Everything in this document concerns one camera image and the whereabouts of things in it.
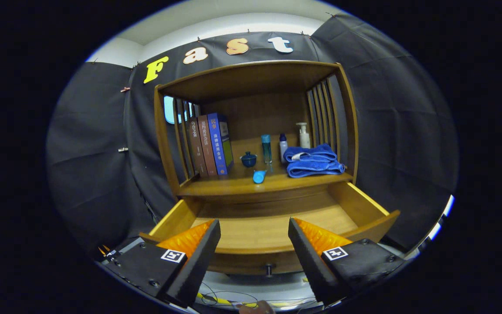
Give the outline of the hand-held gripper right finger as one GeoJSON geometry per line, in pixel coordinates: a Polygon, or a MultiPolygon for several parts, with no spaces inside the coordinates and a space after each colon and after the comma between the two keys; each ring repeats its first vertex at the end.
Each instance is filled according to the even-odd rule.
{"type": "Polygon", "coordinates": [[[378,286],[407,264],[376,242],[349,240],[291,217],[288,237],[317,302],[329,306],[378,286]]]}

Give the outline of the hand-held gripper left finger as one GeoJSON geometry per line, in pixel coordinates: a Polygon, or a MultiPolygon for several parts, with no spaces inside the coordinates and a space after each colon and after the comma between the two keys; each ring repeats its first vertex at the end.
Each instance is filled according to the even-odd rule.
{"type": "Polygon", "coordinates": [[[158,244],[140,242],[106,258],[104,267],[149,297],[181,308],[193,306],[221,237],[218,219],[158,244]]]}

